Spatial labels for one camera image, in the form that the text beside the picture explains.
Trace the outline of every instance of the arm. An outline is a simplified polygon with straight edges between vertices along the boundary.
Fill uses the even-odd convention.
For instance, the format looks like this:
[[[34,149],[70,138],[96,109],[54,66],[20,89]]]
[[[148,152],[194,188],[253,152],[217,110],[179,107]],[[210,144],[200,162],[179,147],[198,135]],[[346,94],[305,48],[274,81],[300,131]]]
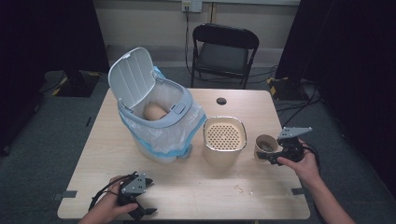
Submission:
[[[129,203],[124,206],[117,205],[120,182],[108,187],[105,196],[91,209],[78,224],[105,224],[115,217],[129,213],[137,208],[137,203]]]
[[[304,158],[299,162],[279,157],[280,163],[289,166],[300,177],[303,184],[314,197],[315,204],[327,223],[355,223],[347,212],[334,198],[319,175],[315,155],[309,150],[304,151]]]

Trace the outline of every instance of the open lid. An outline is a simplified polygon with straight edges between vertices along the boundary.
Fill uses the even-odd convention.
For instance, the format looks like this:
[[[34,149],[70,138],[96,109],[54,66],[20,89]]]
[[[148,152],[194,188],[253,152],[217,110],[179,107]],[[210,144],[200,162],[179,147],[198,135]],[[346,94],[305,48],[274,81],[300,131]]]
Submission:
[[[132,108],[154,88],[154,66],[149,52],[133,49],[119,58],[110,68],[108,84],[114,96],[124,106]]]

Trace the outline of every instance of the black partition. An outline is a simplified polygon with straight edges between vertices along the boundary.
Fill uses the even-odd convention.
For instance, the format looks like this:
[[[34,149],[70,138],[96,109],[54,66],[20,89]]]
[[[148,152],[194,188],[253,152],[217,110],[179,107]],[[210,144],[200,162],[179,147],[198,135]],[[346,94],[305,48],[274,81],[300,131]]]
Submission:
[[[276,72],[319,82],[347,139],[394,196],[395,15],[394,1],[302,0]]]
[[[35,112],[48,71],[107,73],[109,64],[92,0],[0,1],[0,31],[3,150]]]

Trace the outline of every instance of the wall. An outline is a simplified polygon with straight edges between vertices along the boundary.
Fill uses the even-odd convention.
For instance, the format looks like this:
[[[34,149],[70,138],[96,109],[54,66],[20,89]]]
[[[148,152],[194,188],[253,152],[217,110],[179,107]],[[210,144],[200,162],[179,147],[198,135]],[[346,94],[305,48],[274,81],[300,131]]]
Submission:
[[[180,1],[97,0],[94,4],[111,62],[130,49],[144,47],[155,65],[184,66],[187,24],[190,61],[193,28],[212,21],[255,33],[261,44],[254,66],[272,66],[279,62],[297,11],[297,4],[289,2],[284,1],[284,5],[203,2],[201,13],[189,13],[189,22],[181,11]]]

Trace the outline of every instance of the table top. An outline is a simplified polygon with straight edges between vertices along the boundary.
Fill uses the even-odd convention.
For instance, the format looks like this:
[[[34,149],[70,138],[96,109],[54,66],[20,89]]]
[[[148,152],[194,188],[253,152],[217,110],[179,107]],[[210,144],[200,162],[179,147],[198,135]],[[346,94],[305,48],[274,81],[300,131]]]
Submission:
[[[208,118],[231,116],[240,119],[247,132],[247,145],[236,163],[227,170],[211,167],[202,152],[203,127],[192,138],[187,159],[162,164],[141,154],[130,131],[120,120],[117,101],[111,90],[93,124],[67,190],[76,190],[75,198],[63,198],[58,216],[82,218],[92,197],[116,175],[137,171],[153,179],[154,185],[137,200],[145,207],[158,208],[143,220],[257,220],[306,219],[310,212],[301,187],[290,168],[254,159],[255,139],[260,134],[277,137],[279,119],[268,91],[189,89]],[[224,98],[226,105],[216,100]],[[131,219],[123,215],[118,219]]]

